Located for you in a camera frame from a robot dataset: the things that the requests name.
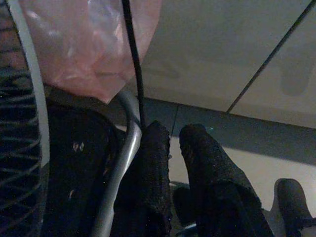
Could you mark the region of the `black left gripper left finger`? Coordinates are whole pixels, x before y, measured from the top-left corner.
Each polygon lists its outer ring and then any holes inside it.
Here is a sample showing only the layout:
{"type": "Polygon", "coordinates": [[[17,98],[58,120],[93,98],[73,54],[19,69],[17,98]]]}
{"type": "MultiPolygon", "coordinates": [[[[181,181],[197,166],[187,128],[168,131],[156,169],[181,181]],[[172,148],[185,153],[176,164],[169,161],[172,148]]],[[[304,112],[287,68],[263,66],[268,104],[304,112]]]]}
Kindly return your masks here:
{"type": "Polygon", "coordinates": [[[170,237],[169,149],[169,132],[153,121],[119,185],[112,237],[170,237]]]}

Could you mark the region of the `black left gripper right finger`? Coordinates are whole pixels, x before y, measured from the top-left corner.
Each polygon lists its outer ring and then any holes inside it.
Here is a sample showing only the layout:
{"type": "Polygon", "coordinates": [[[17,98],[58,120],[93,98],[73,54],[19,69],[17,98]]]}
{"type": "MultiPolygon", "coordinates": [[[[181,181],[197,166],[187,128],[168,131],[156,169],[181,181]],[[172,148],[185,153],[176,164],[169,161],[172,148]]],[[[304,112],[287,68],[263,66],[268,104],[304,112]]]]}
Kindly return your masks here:
{"type": "Polygon", "coordinates": [[[245,173],[201,124],[179,134],[198,237],[274,237],[245,173]]]}

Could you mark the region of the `white kitchen cabinet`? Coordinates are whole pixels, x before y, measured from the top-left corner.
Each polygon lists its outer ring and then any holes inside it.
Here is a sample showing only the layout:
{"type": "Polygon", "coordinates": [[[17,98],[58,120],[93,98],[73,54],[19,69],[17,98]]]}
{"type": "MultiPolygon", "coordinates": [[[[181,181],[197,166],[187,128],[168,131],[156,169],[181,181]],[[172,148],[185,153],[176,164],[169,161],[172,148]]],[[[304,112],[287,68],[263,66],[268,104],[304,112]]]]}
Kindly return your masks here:
{"type": "Polygon", "coordinates": [[[316,128],[316,0],[163,0],[147,98],[316,128]]]}

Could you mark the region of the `metal grille standing fan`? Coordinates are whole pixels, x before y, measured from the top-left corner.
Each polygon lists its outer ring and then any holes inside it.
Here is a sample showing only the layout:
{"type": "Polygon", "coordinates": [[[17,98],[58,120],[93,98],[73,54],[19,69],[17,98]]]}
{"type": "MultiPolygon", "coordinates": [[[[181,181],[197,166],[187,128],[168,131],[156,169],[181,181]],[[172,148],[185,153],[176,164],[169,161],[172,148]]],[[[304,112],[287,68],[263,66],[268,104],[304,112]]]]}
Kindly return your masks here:
{"type": "Polygon", "coordinates": [[[35,47],[19,0],[0,0],[0,237],[40,237],[49,129],[35,47]]]}

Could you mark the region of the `pink plastic bag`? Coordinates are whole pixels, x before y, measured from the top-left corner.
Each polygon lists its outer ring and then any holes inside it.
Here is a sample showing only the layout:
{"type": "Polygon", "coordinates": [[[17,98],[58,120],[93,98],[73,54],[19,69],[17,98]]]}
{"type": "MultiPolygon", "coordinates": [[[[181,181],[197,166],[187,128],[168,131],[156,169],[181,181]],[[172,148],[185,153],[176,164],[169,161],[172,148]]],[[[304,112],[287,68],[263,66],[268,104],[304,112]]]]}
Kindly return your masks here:
{"type": "Polygon", "coordinates": [[[121,0],[19,0],[44,83],[109,103],[135,75],[121,0]]]}

